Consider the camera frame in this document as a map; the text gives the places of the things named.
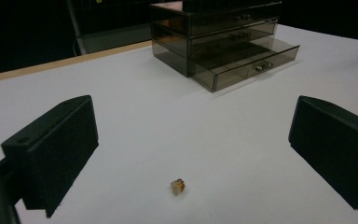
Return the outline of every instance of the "black background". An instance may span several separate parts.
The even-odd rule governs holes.
[[[101,7],[98,10],[102,12],[103,6],[114,1],[131,2],[103,0],[102,5],[96,5],[95,0],[73,1],[75,7],[89,2]],[[114,14],[105,13],[115,20],[103,19],[89,24],[88,29],[148,21],[145,11],[136,8],[136,13],[131,13],[128,6],[123,8]],[[283,0],[280,24],[358,39],[358,1]],[[74,57],[74,41],[75,31],[64,0],[0,0],[0,73]]]

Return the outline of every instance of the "dark wall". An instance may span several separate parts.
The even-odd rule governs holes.
[[[73,1],[83,33],[133,24],[147,17],[146,12],[131,13],[127,7],[114,9],[114,2],[122,2],[118,0],[105,0],[101,5],[90,0],[93,10],[90,4],[79,4],[88,1]],[[146,0],[129,0],[126,4],[132,2]],[[128,15],[128,21],[120,20],[118,12]],[[280,23],[358,39],[358,0],[283,0]],[[0,72],[74,57],[74,40],[65,0],[0,0]]]
[[[0,0],[0,72],[73,57],[63,0]]]
[[[280,24],[358,39],[358,0],[283,0]]]

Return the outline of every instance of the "translucent drawer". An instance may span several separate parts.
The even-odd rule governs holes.
[[[150,19],[152,23],[186,37],[207,35],[260,21],[277,19],[281,11],[281,2],[206,11],[192,11],[191,9],[186,8],[182,1],[151,4]]]
[[[233,48],[240,48],[246,42],[274,35],[277,21],[262,21],[237,29],[225,30],[212,35],[187,38],[163,26],[152,24],[152,38],[161,46],[183,57],[210,57]]]
[[[153,53],[163,62],[192,77],[209,91],[219,91],[295,59],[299,46],[272,37],[243,43],[241,48],[209,57],[183,57],[153,41]]]

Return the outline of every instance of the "drawer front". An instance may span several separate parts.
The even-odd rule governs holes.
[[[249,25],[252,23],[276,19],[281,12],[281,3],[271,3],[257,7],[247,7],[224,13],[193,16],[190,20],[189,35],[204,35]]]
[[[276,19],[281,13],[281,4],[272,3],[228,13],[226,28],[238,27],[259,21]]]
[[[251,40],[274,35],[276,25],[277,21],[269,21],[222,34],[190,39],[190,52],[188,55],[196,59],[227,54],[237,48],[243,48]]]
[[[219,58],[190,60],[191,76],[209,91],[219,91],[295,59],[299,46],[270,37],[264,39],[257,41],[264,42],[261,46],[250,45]]]

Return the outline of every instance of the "open drawer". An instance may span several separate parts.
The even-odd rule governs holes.
[[[163,62],[192,77],[209,91],[219,91],[296,58],[299,46],[272,37],[241,43],[216,54],[183,57],[153,41],[153,53]]]
[[[214,58],[193,58],[188,67],[195,80],[209,91],[259,75],[296,58],[299,46],[292,46],[272,37],[250,41],[243,48]]]

